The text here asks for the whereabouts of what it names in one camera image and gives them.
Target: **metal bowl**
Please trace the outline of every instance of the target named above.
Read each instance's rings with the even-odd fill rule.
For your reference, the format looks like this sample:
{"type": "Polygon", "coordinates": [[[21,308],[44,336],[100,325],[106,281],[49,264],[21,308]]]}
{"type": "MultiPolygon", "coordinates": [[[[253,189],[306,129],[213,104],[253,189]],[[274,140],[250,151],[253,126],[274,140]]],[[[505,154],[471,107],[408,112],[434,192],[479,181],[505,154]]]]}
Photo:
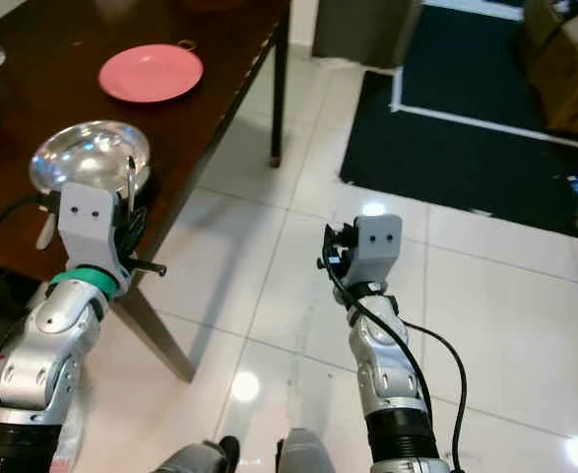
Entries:
{"type": "Polygon", "coordinates": [[[41,192],[78,182],[119,192],[127,198],[127,163],[136,166],[138,193],[149,178],[149,141],[139,129],[119,121],[70,126],[43,143],[31,159],[32,184],[41,192]]]}

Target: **white tile floor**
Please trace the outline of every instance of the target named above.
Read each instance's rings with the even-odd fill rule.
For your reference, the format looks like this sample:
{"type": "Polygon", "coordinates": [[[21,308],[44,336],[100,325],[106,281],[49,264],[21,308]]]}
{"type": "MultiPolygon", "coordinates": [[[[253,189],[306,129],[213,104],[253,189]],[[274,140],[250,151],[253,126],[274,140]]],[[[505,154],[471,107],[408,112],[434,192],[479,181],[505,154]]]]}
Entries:
{"type": "MultiPolygon", "coordinates": [[[[276,440],[307,427],[340,473],[366,473],[345,312],[315,269],[325,222],[365,206],[404,219],[390,276],[402,314],[450,339],[468,369],[467,471],[578,471],[567,454],[578,437],[578,240],[341,183],[360,70],[299,51],[289,70],[283,166],[266,166],[267,64],[160,251],[167,277],[143,284],[197,377],[175,380],[109,317],[87,366],[92,413],[76,471],[148,472],[187,442],[232,434],[239,471],[273,472],[276,440]],[[249,401],[242,373],[258,380],[249,401]]],[[[448,457],[458,377],[440,346],[413,336],[412,348],[448,457]]]]}

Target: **black mat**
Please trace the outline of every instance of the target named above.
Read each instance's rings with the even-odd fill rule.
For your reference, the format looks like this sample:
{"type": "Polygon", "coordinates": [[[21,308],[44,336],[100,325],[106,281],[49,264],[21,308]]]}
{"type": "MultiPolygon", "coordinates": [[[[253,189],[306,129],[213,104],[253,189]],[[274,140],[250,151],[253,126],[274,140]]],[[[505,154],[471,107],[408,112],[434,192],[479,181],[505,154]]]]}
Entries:
{"type": "Polygon", "coordinates": [[[511,20],[424,7],[405,62],[402,103],[549,133],[510,47],[518,27],[511,20]]]}
{"type": "Polygon", "coordinates": [[[578,169],[578,149],[391,113],[390,101],[391,77],[366,73],[343,181],[578,235],[576,202],[564,178],[578,169]]]}

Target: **pink plate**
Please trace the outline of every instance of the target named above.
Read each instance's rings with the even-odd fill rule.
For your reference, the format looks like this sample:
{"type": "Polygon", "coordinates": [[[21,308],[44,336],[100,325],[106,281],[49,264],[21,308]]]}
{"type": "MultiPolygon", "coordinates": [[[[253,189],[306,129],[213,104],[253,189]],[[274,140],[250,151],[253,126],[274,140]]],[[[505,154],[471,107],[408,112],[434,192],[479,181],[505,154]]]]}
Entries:
{"type": "Polygon", "coordinates": [[[122,101],[166,101],[185,94],[203,75],[196,54],[172,44],[147,44],[111,57],[100,68],[102,89],[122,101]]]}

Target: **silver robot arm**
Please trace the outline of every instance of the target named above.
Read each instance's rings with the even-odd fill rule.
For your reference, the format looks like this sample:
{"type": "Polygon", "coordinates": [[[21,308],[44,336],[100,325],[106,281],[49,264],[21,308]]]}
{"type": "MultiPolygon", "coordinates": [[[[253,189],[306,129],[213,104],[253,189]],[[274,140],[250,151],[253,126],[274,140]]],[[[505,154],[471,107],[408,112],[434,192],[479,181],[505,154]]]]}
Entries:
{"type": "Polygon", "coordinates": [[[396,341],[347,298],[350,294],[407,344],[409,334],[396,300],[384,295],[401,235],[402,220],[394,215],[358,217],[340,232],[327,228],[328,261],[319,266],[330,268],[347,290],[335,288],[334,294],[348,309],[352,327],[350,347],[374,462],[371,473],[448,473],[437,453],[418,373],[396,341]]]}
{"type": "Polygon", "coordinates": [[[0,375],[0,472],[49,470],[81,365],[96,344],[109,302],[126,293],[134,268],[165,271],[130,257],[146,224],[144,209],[133,222],[125,220],[116,194],[75,183],[46,202],[59,216],[69,260],[51,281],[46,300],[29,314],[0,375]]]}

